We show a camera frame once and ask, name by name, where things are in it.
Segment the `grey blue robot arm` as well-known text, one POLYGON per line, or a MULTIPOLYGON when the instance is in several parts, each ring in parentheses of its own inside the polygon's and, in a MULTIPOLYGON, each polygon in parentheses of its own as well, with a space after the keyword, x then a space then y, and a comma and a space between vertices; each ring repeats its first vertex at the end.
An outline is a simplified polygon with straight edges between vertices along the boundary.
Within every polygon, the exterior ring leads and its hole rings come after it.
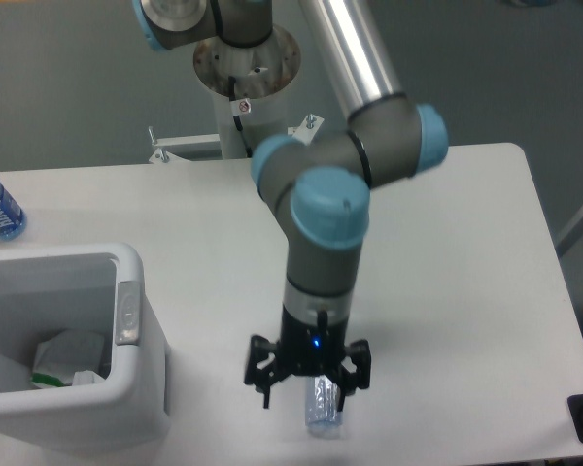
POLYGON ((280 94, 300 53, 268 1, 136 1, 155 50, 195 45, 201 82, 225 100, 261 200, 288 241, 278 340, 252 337, 244 382, 268 395, 290 376, 324 376, 343 403, 370 385, 367 341, 345 340, 372 189, 439 165, 449 142, 429 105, 403 91, 364 1, 304 1, 301 10, 347 120, 303 143, 287 133, 251 141, 243 104, 280 94))

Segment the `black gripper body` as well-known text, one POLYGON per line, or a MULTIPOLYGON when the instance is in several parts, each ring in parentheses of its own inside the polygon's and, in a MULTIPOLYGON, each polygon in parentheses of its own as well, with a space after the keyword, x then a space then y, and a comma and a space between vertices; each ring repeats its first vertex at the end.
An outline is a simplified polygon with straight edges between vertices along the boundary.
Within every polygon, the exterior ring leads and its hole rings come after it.
POLYGON ((347 318, 324 328, 304 323, 283 308, 277 368, 286 375, 313 377, 336 373, 346 357, 347 318))

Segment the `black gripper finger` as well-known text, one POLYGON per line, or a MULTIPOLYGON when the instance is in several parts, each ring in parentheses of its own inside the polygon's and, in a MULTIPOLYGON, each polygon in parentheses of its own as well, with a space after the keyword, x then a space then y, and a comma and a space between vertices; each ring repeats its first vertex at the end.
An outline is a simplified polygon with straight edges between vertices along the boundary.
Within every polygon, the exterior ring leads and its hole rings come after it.
POLYGON ((366 339, 354 341, 344 348, 341 359, 326 365, 323 375, 337 387, 336 412, 344 411, 345 401, 358 389, 370 387, 372 356, 366 339))
POLYGON ((279 342, 271 342, 260 335, 250 338, 244 371, 244 385, 252 386, 263 396, 262 407, 270 406, 271 388, 292 374, 291 367, 283 358, 279 342))

